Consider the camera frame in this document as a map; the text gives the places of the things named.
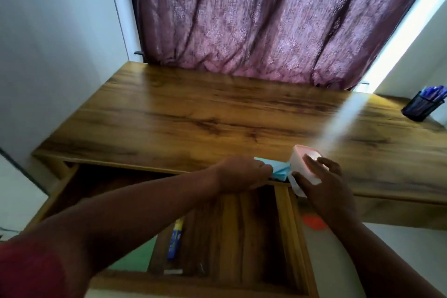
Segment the red sleeve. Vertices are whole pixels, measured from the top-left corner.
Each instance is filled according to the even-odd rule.
[[[33,242],[0,244],[1,298],[67,298],[65,273],[57,255]]]

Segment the green paper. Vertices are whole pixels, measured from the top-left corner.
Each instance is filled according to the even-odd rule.
[[[157,236],[109,266],[111,270],[146,272],[154,251]]]

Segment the blue sticky note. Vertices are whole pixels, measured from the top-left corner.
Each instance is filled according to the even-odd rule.
[[[264,159],[264,158],[258,158],[255,157],[256,160],[261,160],[265,164],[269,164],[273,167],[273,174],[271,177],[273,179],[278,179],[285,181],[287,179],[287,174],[290,171],[290,162],[279,162],[278,160],[270,160],[270,159]]]

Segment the black mesh pen holder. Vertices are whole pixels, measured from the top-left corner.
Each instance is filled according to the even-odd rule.
[[[402,114],[408,119],[414,121],[423,121],[427,116],[436,110],[439,105],[444,104],[444,100],[429,100],[421,96],[421,92],[410,100],[410,102],[402,109]]]

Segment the patterned curtain fabric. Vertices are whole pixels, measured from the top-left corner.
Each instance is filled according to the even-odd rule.
[[[146,60],[348,89],[414,0],[137,0]]]

